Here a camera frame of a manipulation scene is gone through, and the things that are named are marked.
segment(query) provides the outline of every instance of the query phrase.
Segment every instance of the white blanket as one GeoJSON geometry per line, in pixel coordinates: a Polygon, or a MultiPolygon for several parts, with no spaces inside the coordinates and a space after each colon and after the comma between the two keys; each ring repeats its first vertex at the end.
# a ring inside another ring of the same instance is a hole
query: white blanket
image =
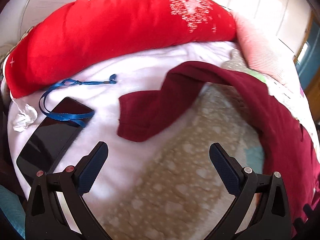
{"type": "MultiPolygon", "coordinates": [[[[57,166],[56,172],[62,171],[68,165],[75,165],[81,157],[93,149],[98,141],[108,144],[109,157],[90,193],[84,195],[84,199],[97,219],[103,217],[103,210],[99,207],[112,205],[117,202],[120,195],[130,190],[137,182],[141,171],[155,157],[155,153],[195,115],[194,109],[191,108],[160,134],[143,143],[136,143],[120,138],[116,134],[120,114],[118,98],[134,91],[160,89],[166,73],[188,60],[205,61],[221,66],[223,62],[230,59],[230,52],[236,47],[231,42],[193,42],[113,58],[95,64],[72,78],[80,81],[104,81],[116,73],[117,84],[64,87],[49,94],[46,106],[50,110],[67,96],[95,110],[94,117],[68,149],[57,166]]],[[[8,138],[12,161],[26,197],[29,195],[30,186],[20,173],[16,159],[32,133],[45,118],[38,109],[42,94],[43,91],[39,91],[17,99],[20,104],[27,103],[33,106],[39,114],[36,122],[25,131],[17,132],[12,128],[12,122],[19,112],[16,104],[11,104],[8,116],[8,138]]]]}

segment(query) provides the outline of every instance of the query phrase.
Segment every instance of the pink cloth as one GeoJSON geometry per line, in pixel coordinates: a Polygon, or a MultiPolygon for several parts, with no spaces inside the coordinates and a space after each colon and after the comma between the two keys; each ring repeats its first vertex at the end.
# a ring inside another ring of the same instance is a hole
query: pink cloth
{"type": "Polygon", "coordinates": [[[255,24],[231,11],[237,28],[237,38],[249,68],[267,74],[293,93],[300,92],[300,81],[294,62],[284,54],[276,36],[267,36],[255,24]]]}

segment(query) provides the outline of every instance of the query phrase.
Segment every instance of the blue gripper pad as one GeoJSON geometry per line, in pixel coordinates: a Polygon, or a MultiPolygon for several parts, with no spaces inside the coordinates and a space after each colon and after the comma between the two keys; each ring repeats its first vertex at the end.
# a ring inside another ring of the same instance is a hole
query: blue gripper pad
{"type": "Polygon", "coordinates": [[[77,188],[79,195],[83,195],[90,191],[94,181],[96,180],[103,164],[108,157],[108,146],[104,142],[99,142],[92,151],[95,151],[93,153],[93,156],[79,175],[77,188]]]}
{"type": "Polygon", "coordinates": [[[241,165],[235,158],[230,157],[219,143],[210,146],[209,156],[229,194],[238,196],[244,180],[241,165]]]}

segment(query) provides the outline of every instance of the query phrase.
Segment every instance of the dark red cloth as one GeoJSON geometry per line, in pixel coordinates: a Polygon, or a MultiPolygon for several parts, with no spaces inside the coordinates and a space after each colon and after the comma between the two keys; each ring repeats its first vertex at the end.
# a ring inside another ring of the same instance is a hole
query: dark red cloth
{"type": "Polygon", "coordinates": [[[306,219],[303,205],[314,206],[313,189],[319,192],[320,165],[306,129],[289,110],[268,94],[267,86],[246,73],[189,61],[167,73],[161,90],[139,91],[119,98],[118,135],[142,142],[156,135],[195,101],[205,82],[231,85],[249,108],[265,152],[264,174],[279,171],[288,194],[292,221],[306,219]]]}
{"type": "Polygon", "coordinates": [[[5,77],[20,98],[112,57],[235,35],[232,15],[211,0],[76,0],[17,45],[5,77]]]}

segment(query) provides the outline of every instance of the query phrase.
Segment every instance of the teal cloth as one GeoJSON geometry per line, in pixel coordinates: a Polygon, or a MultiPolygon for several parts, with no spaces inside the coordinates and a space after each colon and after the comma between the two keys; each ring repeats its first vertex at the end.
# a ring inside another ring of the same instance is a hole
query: teal cloth
{"type": "Polygon", "coordinates": [[[264,151],[261,146],[244,149],[247,165],[253,169],[255,173],[262,174],[262,168],[264,163],[264,151]]]}
{"type": "Polygon", "coordinates": [[[16,194],[0,185],[0,208],[12,226],[25,239],[26,214],[16,194]]]}

